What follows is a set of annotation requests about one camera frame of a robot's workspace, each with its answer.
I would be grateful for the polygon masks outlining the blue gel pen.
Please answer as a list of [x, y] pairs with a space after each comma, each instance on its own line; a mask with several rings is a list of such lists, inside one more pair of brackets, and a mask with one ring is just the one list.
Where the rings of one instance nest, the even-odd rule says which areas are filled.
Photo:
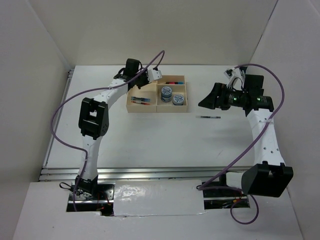
[[135, 97], [135, 96], [132, 96], [131, 100], [133, 100], [133, 101], [143, 101], [143, 102], [150, 102], [151, 101], [150, 98]]

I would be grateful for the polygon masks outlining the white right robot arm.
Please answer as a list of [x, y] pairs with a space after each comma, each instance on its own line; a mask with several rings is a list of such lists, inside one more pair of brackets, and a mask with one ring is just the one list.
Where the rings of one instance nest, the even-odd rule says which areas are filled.
[[216, 82], [213, 89], [198, 106], [207, 109], [229, 110], [230, 107], [242, 108], [249, 121], [254, 149], [254, 162], [243, 173], [230, 172], [229, 167], [216, 175], [225, 174], [226, 179], [218, 184], [223, 196], [230, 196], [235, 189], [241, 189], [246, 195], [278, 198], [294, 176], [293, 168], [287, 166], [280, 153], [274, 128], [276, 109], [270, 96], [264, 95], [264, 77], [248, 74], [244, 77], [241, 90], [232, 88], [232, 84]]

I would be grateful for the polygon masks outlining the blue tape roll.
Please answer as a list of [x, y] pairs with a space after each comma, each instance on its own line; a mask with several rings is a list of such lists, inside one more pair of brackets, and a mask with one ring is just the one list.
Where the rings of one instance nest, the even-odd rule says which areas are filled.
[[175, 94], [172, 97], [172, 103], [175, 106], [183, 106], [185, 102], [185, 97], [182, 94]]
[[164, 86], [161, 88], [160, 98], [163, 102], [168, 103], [172, 99], [173, 90], [170, 86]]

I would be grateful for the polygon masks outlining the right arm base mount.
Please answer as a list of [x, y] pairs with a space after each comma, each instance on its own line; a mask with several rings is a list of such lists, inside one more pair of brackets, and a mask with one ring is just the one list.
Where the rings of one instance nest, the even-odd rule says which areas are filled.
[[205, 210], [230, 209], [234, 203], [235, 208], [249, 208], [247, 196], [238, 190], [232, 190], [227, 186], [226, 173], [209, 183], [206, 188], [218, 187], [218, 189], [203, 190], [203, 203]]

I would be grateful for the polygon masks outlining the red-orange gel pen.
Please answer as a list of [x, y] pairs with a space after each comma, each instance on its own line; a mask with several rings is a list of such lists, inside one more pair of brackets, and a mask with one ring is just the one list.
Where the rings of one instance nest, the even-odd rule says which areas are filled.
[[149, 102], [144, 102], [144, 101], [135, 101], [135, 100], [132, 100], [131, 101], [132, 103], [134, 103], [134, 104], [140, 104], [140, 105], [151, 105], [151, 103], [149, 103]]

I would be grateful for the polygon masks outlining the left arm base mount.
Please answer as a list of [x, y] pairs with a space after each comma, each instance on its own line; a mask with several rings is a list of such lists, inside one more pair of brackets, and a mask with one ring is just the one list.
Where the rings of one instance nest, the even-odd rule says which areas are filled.
[[87, 193], [78, 189], [73, 196], [74, 185], [60, 182], [59, 187], [69, 192], [66, 212], [99, 212], [102, 216], [114, 215], [114, 184], [99, 184], [97, 192]]

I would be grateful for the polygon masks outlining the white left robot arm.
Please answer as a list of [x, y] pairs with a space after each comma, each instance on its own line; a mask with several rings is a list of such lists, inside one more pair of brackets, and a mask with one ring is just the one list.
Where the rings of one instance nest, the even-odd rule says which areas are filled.
[[98, 156], [103, 136], [109, 129], [109, 109], [136, 84], [148, 84], [148, 72], [140, 72], [142, 64], [137, 59], [129, 58], [125, 67], [114, 77], [106, 90], [93, 98], [85, 97], [81, 102], [78, 126], [82, 135], [81, 167], [75, 178], [75, 188], [88, 200], [97, 197]]

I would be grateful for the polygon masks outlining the black gel pen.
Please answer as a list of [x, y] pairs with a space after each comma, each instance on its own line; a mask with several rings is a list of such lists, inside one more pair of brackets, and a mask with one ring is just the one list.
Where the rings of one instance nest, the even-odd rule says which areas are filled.
[[221, 119], [221, 116], [197, 115], [199, 119]]

